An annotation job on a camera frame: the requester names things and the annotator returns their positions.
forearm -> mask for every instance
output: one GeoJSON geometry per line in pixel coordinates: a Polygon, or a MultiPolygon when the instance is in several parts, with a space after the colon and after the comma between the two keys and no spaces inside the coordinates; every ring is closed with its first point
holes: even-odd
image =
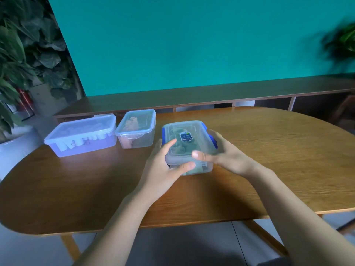
{"type": "Polygon", "coordinates": [[[353,265],[355,247],[306,206],[269,169],[250,179],[295,265],[353,265]]]}
{"type": "Polygon", "coordinates": [[[140,192],[124,198],[99,237],[87,248],[75,266],[123,266],[126,264],[140,223],[150,204],[140,192]]]}

teal wall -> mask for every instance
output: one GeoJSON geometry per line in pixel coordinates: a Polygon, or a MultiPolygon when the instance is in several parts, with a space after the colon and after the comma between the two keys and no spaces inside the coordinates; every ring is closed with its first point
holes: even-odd
{"type": "Polygon", "coordinates": [[[336,73],[355,0],[50,0],[88,96],[336,73]]]}

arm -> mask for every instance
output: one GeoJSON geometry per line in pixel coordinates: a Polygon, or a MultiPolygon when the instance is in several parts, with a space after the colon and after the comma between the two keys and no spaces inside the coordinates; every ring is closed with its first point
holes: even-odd
{"type": "Polygon", "coordinates": [[[276,174],[246,156],[219,133],[219,154],[193,151],[197,160],[214,162],[246,178],[255,188],[295,265],[354,265],[355,247],[305,205],[276,174]]]}
{"type": "Polygon", "coordinates": [[[194,162],[170,169],[165,162],[171,140],[162,147],[160,139],[143,170],[135,190],[127,195],[99,237],[85,250],[74,266],[123,266],[126,264],[140,223],[149,207],[161,197],[182,174],[195,167],[194,162]]]}

blue label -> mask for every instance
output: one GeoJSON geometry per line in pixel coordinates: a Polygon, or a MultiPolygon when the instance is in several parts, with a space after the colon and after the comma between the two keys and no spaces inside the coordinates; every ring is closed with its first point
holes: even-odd
{"type": "Polygon", "coordinates": [[[192,140],[191,133],[189,133],[189,132],[180,133],[180,138],[181,138],[181,141],[183,141],[183,142],[188,142],[188,141],[192,140]]]}

plastic food container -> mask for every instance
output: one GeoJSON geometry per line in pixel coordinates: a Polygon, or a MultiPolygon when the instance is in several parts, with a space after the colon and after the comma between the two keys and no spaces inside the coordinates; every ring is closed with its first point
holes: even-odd
{"type": "Polygon", "coordinates": [[[155,133],[155,115],[154,109],[127,112],[115,131],[122,148],[151,146],[155,133]]]}
{"type": "Polygon", "coordinates": [[[194,161],[196,167],[185,175],[212,171],[212,162],[197,161],[191,157],[193,150],[199,150],[208,154],[215,154],[217,152],[217,143],[206,130],[206,125],[199,120],[175,122],[163,126],[163,144],[174,138],[177,139],[177,142],[169,149],[169,152],[165,156],[165,161],[170,165],[170,168],[178,167],[188,161],[194,161]]]}
{"type": "Polygon", "coordinates": [[[114,146],[116,116],[85,118],[60,123],[45,139],[58,157],[71,156],[114,146]]]}

